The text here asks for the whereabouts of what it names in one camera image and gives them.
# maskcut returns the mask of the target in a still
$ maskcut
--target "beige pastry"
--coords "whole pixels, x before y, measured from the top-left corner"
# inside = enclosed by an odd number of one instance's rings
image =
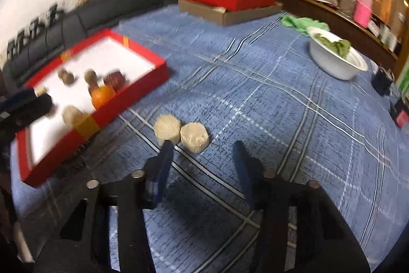
[[[181,142],[192,153],[202,152],[209,144],[206,128],[200,123],[187,123],[180,129]]]
[[[165,140],[170,140],[173,145],[177,145],[180,141],[180,127],[180,120],[173,115],[160,115],[153,126],[159,146],[162,146]]]
[[[45,93],[47,93],[47,89],[44,86],[34,88],[34,94],[36,95],[36,97],[39,97],[40,95],[43,95]]]
[[[81,122],[85,117],[81,110],[73,105],[67,105],[61,115],[63,116],[64,123],[71,127],[74,127],[75,124]]]

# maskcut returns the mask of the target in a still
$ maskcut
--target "pink cup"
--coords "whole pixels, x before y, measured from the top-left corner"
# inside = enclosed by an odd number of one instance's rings
[[[361,25],[363,28],[367,28],[371,16],[372,16],[371,8],[365,6],[360,0],[357,0],[354,12],[354,21],[357,24]]]

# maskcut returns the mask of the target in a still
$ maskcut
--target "wooden shelf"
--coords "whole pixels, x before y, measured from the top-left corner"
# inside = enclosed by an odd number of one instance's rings
[[[386,69],[394,69],[397,56],[369,31],[343,16],[338,10],[314,0],[277,0],[283,10],[300,17],[326,22],[336,35],[351,42],[354,48]]]

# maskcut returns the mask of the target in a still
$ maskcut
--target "yellow tape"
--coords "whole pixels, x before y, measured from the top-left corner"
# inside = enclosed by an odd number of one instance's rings
[[[126,36],[123,37],[123,45],[129,48],[129,39]]]
[[[72,50],[71,50],[71,49],[67,49],[67,50],[65,50],[65,51],[63,51],[63,52],[61,53],[60,57],[61,57],[61,60],[62,60],[63,62],[66,62],[67,60],[69,60],[69,59],[71,58],[71,55],[72,55]]]
[[[84,138],[84,140],[88,140],[92,135],[100,130],[92,115],[87,115],[84,120],[76,124],[74,128]]]

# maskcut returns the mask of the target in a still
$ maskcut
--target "green cloth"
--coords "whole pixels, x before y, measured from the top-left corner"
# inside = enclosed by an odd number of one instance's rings
[[[317,27],[330,31],[330,28],[325,22],[319,22],[318,20],[312,20],[311,18],[296,18],[292,15],[283,15],[281,17],[281,23],[285,27],[291,27],[299,31],[301,34],[308,36],[307,28],[308,27]]]

